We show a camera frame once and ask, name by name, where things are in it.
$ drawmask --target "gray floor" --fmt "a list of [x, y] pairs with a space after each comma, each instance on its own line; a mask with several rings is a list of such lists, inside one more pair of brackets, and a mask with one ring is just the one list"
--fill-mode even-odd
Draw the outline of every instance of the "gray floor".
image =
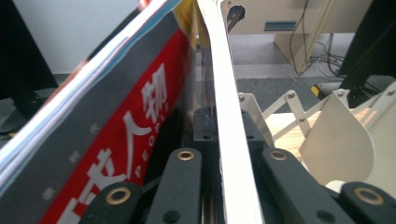
[[[319, 42], [326, 43], [328, 35], [322, 35]], [[344, 56], [353, 38], [353, 34], [335, 35], [332, 53]], [[310, 91], [310, 87], [317, 82], [328, 82], [321, 77], [315, 66], [311, 66], [302, 76], [297, 76], [290, 63], [274, 44], [273, 35], [231, 35], [230, 45], [233, 53], [233, 64], [238, 90], [252, 92], [256, 95], [262, 109], [274, 102], [284, 92], [295, 89], [301, 97], [304, 107], [309, 108], [318, 99]], [[324, 52], [321, 45], [317, 44], [313, 55]], [[201, 63], [200, 53], [197, 52], [196, 74], [197, 91], [200, 92]], [[66, 75], [55, 75], [62, 82]], [[0, 101], [0, 125], [13, 111], [14, 106], [9, 99]], [[0, 147], [6, 141], [0, 136]]]

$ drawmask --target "white wall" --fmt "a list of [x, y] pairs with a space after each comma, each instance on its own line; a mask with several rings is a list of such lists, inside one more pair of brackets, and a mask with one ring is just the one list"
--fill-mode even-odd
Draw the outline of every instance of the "white wall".
[[137, 0], [14, 0], [53, 74], [70, 73]]

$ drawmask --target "book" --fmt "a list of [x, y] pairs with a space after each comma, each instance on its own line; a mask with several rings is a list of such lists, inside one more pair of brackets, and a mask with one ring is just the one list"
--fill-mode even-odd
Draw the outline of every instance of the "book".
[[141, 186], [192, 73], [191, 0], [158, 0], [84, 61], [0, 151], [1, 223], [78, 223], [95, 195]]

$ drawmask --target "black plastic part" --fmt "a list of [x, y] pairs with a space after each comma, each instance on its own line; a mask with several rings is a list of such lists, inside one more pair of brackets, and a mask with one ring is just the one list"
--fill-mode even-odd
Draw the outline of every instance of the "black plastic part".
[[361, 182], [346, 183], [339, 203], [357, 223], [394, 223], [396, 201], [384, 190]]
[[136, 212], [140, 212], [140, 214], [135, 214], [137, 220], [134, 220], [134, 222], [131, 223], [143, 224], [146, 222], [146, 218], [149, 214], [149, 209], [151, 207], [152, 201], [154, 200], [154, 196], [155, 193], [157, 192], [160, 182], [161, 182], [161, 178], [158, 177], [142, 187], [142, 197], [140, 198], [138, 204], [139, 210], [136, 211]]
[[201, 168], [198, 150], [172, 152], [148, 213], [147, 224], [201, 223]]
[[266, 149], [255, 160], [282, 210], [285, 223], [353, 223], [328, 192], [283, 149]]
[[[48, 97], [50, 96], [44, 95], [44, 96], [40, 96], [40, 99], [45, 102], [48, 99]], [[12, 111], [12, 113], [8, 116], [6, 121], [4, 121], [4, 123], [0, 126], [0, 134], [16, 133], [27, 123], [27, 121], [29, 121], [29, 119], [27, 119], [23, 114], [21, 114], [21, 110], [17, 108], [14, 111]]]
[[0, 40], [0, 90], [12, 98], [26, 119], [30, 119], [44, 101], [34, 92], [25, 76], [15, 59], [4, 50]]
[[201, 107], [193, 117], [193, 147], [203, 157], [202, 194], [204, 197], [204, 219], [225, 223], [219, 164], [219, 141], [216, 126], [209, 107]]
[[396, 77], [396, 64], [390, 60], [396, 56], [395, 13], [396, 2], [392, 0], [374, 0], [367, 10], [339, 71], [346, 75], [340, 88], [351, 90], [349, 96], [360, 93], [371, 75]]
[[91, 202], [79, 223], [138, 223], [140, 197], [141, 189], [132, 183], [120, 182], [107, 186]]
[[246, 10], [243, 6], [233, 6], [228, 10], [227, 13], [227, 32], [230, 31], [235, 27], [235, 25], [245, 18]]
[[325, 186], [322, 186], [325, 190], [326, 190], [326, 192], [336, 201], [336, 202], [338, 202], [338, 198], [340, 197], [340, 194], [338, 193], [338, 192], [335, 192], [334, 190], [332, 190], [332, 189], [328, 189], [328, 188], [326, 188]]
[[215, 194], [219, 176], [219, 143], [218, 136], [210, 117], [209, 107], [202, 107], [194, 112], [193, 147], [203, 156], [202, 193]]
[[242, 110], [242, 120], [244, 122], [247, 145], [250, 151], [250, 158], [252, 160], [253, 174], [256, 181], [256, 188], [259, 194], [265, 223], [283, 223], [284, 218], [280, 208], [276, 204], [274, 195], [271, 194], [271, 190], [265, 183], [259, 167], [254, 162], [254, 160], [258, 159], [262, 155], [262, 151], [269, 147], [265, 143], [262, 133], [260, 133], [253, 119], [245, 110]]
[[183, 115], [174, 110], [161, 126], [148, 162], [144, 185], [163, 174], [167, 158], [173, 150], [180, 148], [183, 124]]
[[[0, 67], [13, 71], [7, 75], [10, 82], [0, 83], [0, 99], [11, 97], [16, 102], [26, 103], [25, 100], [33, 98], [33, 91], [58, 87], [12, 0], [0, 1], [0, 30], [0, 54], [7, 57], [7, 61], [1, 58]], [[0, 77], [5, 75], [1, 70]], [[15, 89], [6, 91], [4, 87]]]

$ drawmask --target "screw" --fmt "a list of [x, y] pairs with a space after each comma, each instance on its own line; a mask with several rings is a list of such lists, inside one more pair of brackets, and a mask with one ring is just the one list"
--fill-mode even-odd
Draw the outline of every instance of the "screw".
[[294, 95], [295, 95], [294, 92], [291, 92], [291, 93], [288, 94], [288, 98], [289, 99], [294, 98]]
[[272, 157], [274, 160], [277, 161], [284, 161], [285, 159], [288, 158], [288, 156], [281, 151], [272, 151], [270, 153], [270, 157]]
[[382, 205], [385, 202], [384, 198], [372, 189], [358, 187], [353, 191], [360, 200], [370, 203], [371, 205]]
[[395, 93], [395, 90], [388, 91], [387, 96], [391, 96]]

